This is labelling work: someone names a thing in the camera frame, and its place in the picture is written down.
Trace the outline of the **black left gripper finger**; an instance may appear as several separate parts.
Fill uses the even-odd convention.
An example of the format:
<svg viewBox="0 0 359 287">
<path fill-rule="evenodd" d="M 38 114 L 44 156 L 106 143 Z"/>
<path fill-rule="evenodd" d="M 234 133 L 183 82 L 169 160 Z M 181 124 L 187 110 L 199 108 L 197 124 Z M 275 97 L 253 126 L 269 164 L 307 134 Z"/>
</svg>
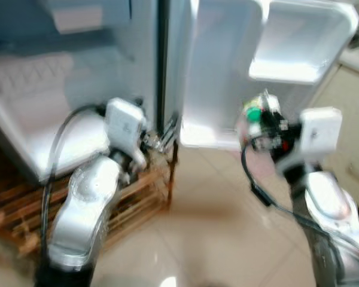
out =
<svg viewBox="0 0 359 287">
<path fill-rule="evenodd" d="M 169 122 L 164 126 L 164 132 L 160 137 L 160 148 L 167 149 L 168 146 L 174 141 L 177 133 L 177 125 L 179 123 L 179 115 L 174 115 L 169 118 Z"/>
</svg>

